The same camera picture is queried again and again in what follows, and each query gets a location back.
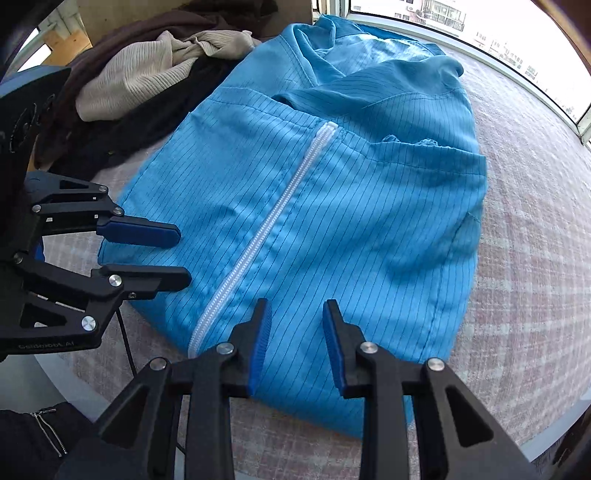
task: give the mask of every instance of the silver bolt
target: silver bolt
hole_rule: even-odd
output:
[[[363,342],[361,345],[359,345],[359,348],[361,348],[361,351],[363,353],[375,353],[378,351],[378,346],[373,343],[373,342]]]
[[[430,358],[427,360],[427,366],[434,372],[440,372],[445,368],[445,363],[440,358]]]
[[[161,356],[153,358],[150,362],[150,368],[156,371],[164,370],[166,368],[166,359]]]
[[[90,315],[87,315],[82,319],[82,328],[87,332],[92,332],[96,328],[96,320]]]
[[[123,283],[123,281],[121,280],[121,277],[119,275],[111,275],[109,277],[109,283],[114,287],[118,287]]]
[[[230,342],[223,342],[218,344],[216,351],[220,355],[230,355],[234,351],[234,346]]]

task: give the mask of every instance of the building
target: building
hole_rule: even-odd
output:
[[[397,20],[421,23],[417,16],[423,0],[351,0],[351,11],[383,15]]]
[[[421,25],[460,37],[464,31],[466,10],[460,0],[423,0],[423,8],[416,11]]]

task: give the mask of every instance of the beige ribbed sweater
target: beige ribbed sweater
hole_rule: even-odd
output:
[[[198,57],[240,60],[260,43],[247,30],[206,30],[184,41],[165,31],[155,41],[122,48],[82,88],[76,110],[85,122],[116,120],[186,78]]]

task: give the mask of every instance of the zipper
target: zipper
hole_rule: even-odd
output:
[[[298,185],[301,183],[310,167],[318,159],[322,149],[333,138],[338,127],[339,126],[334,122],[326,122],[316,132],[312,143],[306,151],[304,159],[301,161],[290,182],[287,184],[287,187],[279,197],[279,200],[277,200],[277,203],[274,205],[259,229],[256,231],[255,236],[252,237],[244,252],[242,252],[242,255],[230,273],[226,276],[226,278],[224,278],[222,284],[213,294],[213,297],[209,300],[203,313],[199,317],[197,325],[193,329],[193,334],[191,335],[191,339],[189,341],[189,358],[194,358],[197,356],[197,352],[199,351],[199,348],[201,347],[201,344],[203,343],[203,340],[205,339],[205,336],[207,335],[213,322],[246,273],[247,269],[251,266],[263,243],[269,236],[269,233],[271,233],[271,229],[277,222],[281,212],[283,212],[287,206],[287,203],[290,201],[291,197],[298,188]]]
[[[56,431],[53,429],[53,427],[51,425],[49,425],[47,423],[47,421],[43,418],[43,414],[52,413],[55,411],[56,411],[55,408],[46,408],[44,410],[34,411],[34,412],[30,413],[29,415],[37,421],[37,424],[39,425],[39,428],[43,432],[43,435],[45,435],[45,438],[47,439],[47,441],[51,444],[53,449],[56,451],[57,456],[59,458],[61,458],[64,455],[67,455],[67,453],[68,453],[66,451],[66,447],[64,447],[63,442],[58,437],[58,435],[57,435]],[[53,440],[49,437],[49,434],[47,433],[47,430],[45,429],[45,427],[43,425],[46,425],[51,430],[53,436],[56,438],[57,443],[59,444],[59,448],[56,446],[56,444],[53,442]]]

